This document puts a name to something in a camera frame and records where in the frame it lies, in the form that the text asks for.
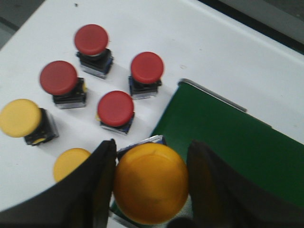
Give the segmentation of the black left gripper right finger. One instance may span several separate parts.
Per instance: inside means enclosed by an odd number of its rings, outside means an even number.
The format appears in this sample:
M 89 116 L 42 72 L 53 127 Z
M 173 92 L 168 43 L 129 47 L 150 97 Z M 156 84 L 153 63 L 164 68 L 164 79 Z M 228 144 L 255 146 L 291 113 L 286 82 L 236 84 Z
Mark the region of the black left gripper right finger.
M 205 143 L 187 152 L 193 220 L 199 228 L 302 228 L 304 209 L 263 190 Z

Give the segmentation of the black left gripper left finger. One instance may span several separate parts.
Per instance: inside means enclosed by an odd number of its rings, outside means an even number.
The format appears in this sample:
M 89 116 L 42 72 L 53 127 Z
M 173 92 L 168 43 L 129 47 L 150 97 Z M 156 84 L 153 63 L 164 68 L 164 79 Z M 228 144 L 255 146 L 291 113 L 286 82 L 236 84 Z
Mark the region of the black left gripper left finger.
M 116 167 L 116 143 L 103 141 L 63 180 L 0 213 L 2 228 L 105 228 Z

